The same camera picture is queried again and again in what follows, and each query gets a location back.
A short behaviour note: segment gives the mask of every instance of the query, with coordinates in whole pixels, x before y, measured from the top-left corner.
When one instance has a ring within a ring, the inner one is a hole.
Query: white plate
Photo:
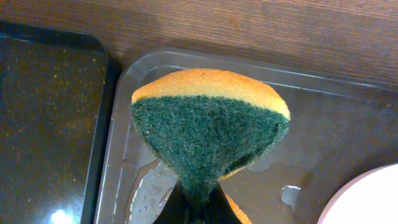
[[[398,223],[398,164],[370,170],[342,187],[318,224]]]

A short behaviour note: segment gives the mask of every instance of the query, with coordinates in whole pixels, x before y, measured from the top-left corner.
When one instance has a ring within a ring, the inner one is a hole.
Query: scrub sponge
[[[132,95],[134,126],[202,209],[217,181],[265,155],[289,127],[285,101],[268,85],[237,73],[173,72]]]

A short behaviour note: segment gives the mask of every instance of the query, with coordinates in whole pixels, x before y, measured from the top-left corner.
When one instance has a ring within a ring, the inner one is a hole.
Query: plastic tray
[[[398,161],[395,85],[186,50],[156,50],[119,80],[95,223],[152,223],[160,213],[176,179],[140,140],[129,107],[134,90],[184,68],[231,70],[266,82],[291,110],[284,140],[220,183],[253,223],[315,223],[347,181]]]

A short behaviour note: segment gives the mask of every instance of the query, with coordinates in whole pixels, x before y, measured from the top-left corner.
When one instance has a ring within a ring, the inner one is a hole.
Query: yellow sponge layer
[[[239,208],[238,205],[235,204],[234,200],[232,200],[228,195],[225,195],[225,197],[239,221],[241,221],[242,224],[252,224],[248,216]]]
[[[269,85],[237,73],[217,69],[188,69],[170,73],[136,90],[132,103],[163,96],[221,96],[276,111],[290,119],[285,101]]]

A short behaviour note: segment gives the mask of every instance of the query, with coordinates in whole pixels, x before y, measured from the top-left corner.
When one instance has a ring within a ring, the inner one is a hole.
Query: wooden surface
[[[0,19],[97,36],[126,67],[156,47],[398,83],[397,0],[0,0]]]

